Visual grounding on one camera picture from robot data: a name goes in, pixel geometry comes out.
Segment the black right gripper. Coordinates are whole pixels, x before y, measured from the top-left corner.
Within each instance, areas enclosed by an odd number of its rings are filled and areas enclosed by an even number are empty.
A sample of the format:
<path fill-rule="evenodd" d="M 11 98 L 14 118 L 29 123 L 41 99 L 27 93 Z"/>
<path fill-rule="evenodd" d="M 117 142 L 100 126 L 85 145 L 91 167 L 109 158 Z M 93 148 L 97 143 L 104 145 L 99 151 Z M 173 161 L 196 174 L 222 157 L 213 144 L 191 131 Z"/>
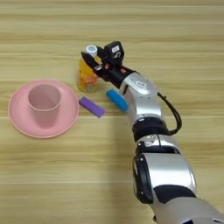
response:
<path fill-rule="evenodd" d="M 93 70 L 93 72 L 106 82 L 110 82 L 116 88 L 119 88 L 126 77 L 134 73 L 134 70 L 127 68 L 122 62 L 108 62 L 99 63 L 87 52 L 81 53 L 82 58 L 86 64 Z M 97 56 L 104 60 L 106 58 L 105 50 L 97 47 Z"/>

